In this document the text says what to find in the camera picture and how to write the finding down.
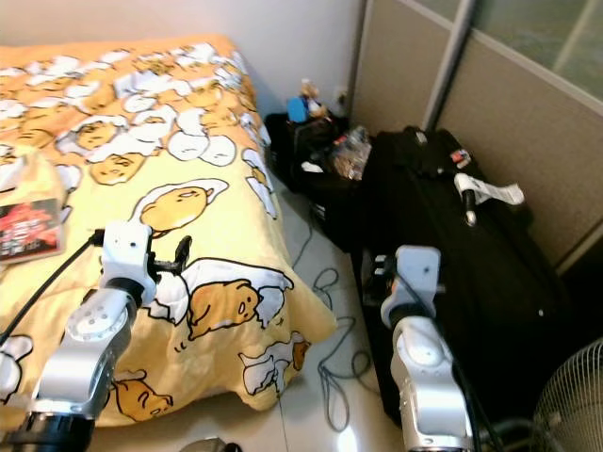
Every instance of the white wall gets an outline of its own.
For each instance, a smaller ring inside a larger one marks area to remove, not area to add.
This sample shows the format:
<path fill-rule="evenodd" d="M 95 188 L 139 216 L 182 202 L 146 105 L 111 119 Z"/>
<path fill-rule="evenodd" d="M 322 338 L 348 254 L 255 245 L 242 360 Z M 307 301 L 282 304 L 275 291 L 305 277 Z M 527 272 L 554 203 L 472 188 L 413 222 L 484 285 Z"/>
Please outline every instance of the white wall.
<path fill-rule="evenodd" d="M 283 111 L 301 79 L 327 104 L 346 87 L 361 0 L 0 0 L 0 44 L 228 35 L 249 62 L 260 112 Z"/>

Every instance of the red book cover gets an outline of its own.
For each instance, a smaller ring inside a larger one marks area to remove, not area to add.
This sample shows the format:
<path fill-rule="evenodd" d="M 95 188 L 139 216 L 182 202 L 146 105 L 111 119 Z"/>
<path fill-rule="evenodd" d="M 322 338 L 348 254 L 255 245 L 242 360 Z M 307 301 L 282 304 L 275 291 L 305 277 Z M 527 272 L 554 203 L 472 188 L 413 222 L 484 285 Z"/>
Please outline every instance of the red book cover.
<path fill-rule="evenodd" d="M 57 200 L 0 205 L 0 264 L 62 252 Z"/>

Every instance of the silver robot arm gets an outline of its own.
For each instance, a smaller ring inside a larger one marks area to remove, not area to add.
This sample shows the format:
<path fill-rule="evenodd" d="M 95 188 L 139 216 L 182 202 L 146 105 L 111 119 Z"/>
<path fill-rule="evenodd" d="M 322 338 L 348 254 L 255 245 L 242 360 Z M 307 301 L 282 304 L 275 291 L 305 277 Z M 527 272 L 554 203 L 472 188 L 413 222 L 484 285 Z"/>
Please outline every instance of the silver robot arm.
<path fill-rule="evenodd" d="M 107 225 L 99 289 L 69 316 L 24 423 L 7 437 L 13 451 L 86 450 L 115 365 L 130 342 L 137 309 L 153 301 L 158 270 L 182 271 L 189 246 L 190 237 L 185 237 L 176 262 L 156 262 L 148 226 L 125 221 Z"/>
<path fill-rule="evenodd" d="M 399 388 L 404 448 L 470 451 L 472 431 L 464 394 L 452 375 L 446 341 L 432 321 L 440 253 L 400 247 L 396 257 L 396 271 L 403 280 L 396 277 L 393 293 L 382 305 L 382 321 L 394 329 L 391 372 Z"/>

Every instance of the bed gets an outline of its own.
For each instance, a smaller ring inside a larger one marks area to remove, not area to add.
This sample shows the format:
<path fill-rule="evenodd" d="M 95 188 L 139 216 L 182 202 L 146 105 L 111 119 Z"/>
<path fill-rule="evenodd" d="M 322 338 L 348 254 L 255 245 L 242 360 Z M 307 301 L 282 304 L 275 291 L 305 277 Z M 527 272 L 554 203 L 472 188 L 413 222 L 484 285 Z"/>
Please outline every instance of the bed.
<path fill-rule="evenodd" d="M 271 407 L 335 323 L 290 266 L 269 138 L 234 45 L 210 35 L 0 47 L 0 96 L 0 180 L 37 165 L 0 205 L 50 194 L 66 244 L 2 267 L 0 328 L 112 219 L 150 226 L 160 260 L 191 235 L 182 277 L 164 274 L 139 310 L 97 425 L 145 421 L 215 392 Z M 99 256 L 86 251 L 0 348 L 3 427 L 23 419 L 67 316 L 97 287 Z"/>

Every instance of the fan grille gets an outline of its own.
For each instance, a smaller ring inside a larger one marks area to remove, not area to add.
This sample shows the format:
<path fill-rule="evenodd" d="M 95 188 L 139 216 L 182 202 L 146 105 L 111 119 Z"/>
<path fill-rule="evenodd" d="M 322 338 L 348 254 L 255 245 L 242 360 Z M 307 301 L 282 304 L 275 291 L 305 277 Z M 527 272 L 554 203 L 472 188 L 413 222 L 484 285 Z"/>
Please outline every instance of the fan grille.
<path fill-rule="evenodd" d="M 603 451 L 603 339 L 555 372 L 536 407 L 534 425 L 533 451 Z"/>

